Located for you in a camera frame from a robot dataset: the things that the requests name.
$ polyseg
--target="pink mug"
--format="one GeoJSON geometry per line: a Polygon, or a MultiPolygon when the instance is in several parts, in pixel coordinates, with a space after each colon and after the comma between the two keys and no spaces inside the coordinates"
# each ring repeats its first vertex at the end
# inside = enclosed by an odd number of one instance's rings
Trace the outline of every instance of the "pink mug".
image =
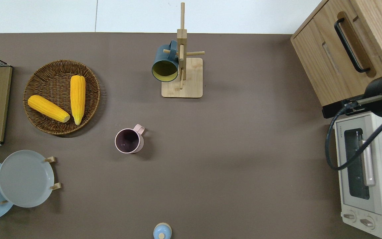
{"type": "Polygon", "coordinates": [[[136,153],[144,146],[142,133],[145,128],[140,124],[135,125],[133,129],[124,128],[120,130],[114,138],[114,144],[118,151],[122,153],[136,153]]]}

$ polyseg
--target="oven door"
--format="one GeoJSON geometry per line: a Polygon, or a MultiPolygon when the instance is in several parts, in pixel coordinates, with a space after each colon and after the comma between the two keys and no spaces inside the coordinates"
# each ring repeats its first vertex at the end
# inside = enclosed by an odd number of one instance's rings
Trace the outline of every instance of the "oven door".
{"type": "MultiPolygon", "coordinates": [[[[340,121],[336,124],[338,161],[342,165],[373,132],[371,115],[340,121]]],[[[343,204],[382,214],[375,167],[378,141],[373,141],[355,162],[340,171],[343,204]]]]}

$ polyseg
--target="wooden base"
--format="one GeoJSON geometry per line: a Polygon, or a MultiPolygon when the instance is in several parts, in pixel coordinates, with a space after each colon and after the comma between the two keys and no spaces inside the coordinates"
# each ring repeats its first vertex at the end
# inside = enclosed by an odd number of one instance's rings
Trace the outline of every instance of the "wooden base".
{"type": "Polygon", "coordinates": [[[54,186],[51,186],[50,189],[56,190],[56,189],[61,189],[61,183],[55,183],[54,186]]]}
{"type": "Polygon", "coordinates": [[[203,59],[187,58],[187,79],[177,77],[171,82],[162,82],[162,96],[165,98],[201,98],[203,96],[203,59]]]}
{"type": "Polygon", "coordinates": [[[55,162],[56,161],[56,158],[54,156],[51,156],[51,157],[48,157],[46,159],[44,159],[44,162],[49,162],[49,163],[52,163],[52,162],[55,162]]]}

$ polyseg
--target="yellow corn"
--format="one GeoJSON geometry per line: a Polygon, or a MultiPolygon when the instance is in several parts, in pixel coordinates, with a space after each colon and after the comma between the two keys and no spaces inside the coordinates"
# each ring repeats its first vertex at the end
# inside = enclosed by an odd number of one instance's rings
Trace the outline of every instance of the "yellow corn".
{"type": "Polygon", "coordinates": [[[85,112],[85,78],[72,76],[70,79],[70,106],[75,124],[79,125],[85,112]]]}
{"type": "Polygon", "coordinates": [[[67,112],[39,95],[32,95],[29,97],[28,105],[32,109],[39,111],[41,114],[62,123],[65,123],[70,119],[70,115],[67,112]]]}

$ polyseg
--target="wicker basket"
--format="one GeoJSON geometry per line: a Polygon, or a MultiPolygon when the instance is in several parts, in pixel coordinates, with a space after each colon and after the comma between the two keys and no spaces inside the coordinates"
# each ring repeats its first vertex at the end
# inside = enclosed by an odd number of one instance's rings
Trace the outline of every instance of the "wicker basket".
{"type": "Polygon", "coordinates": [[[39,68],[26,84],[23,106],[29,121],[39,130],[55,135],[72,133],[83,127],[94,116],[100,101],[100,85],[94,73],[84,64],[73,60],[58,60],[39,68]],[[76,125],[70,108],[70,78],[82,75],[86,82],[85,113],[76,125]],[[70,114],[66,123],[42,115],[28,106],[32,95],[40,95],[70,114]]]}

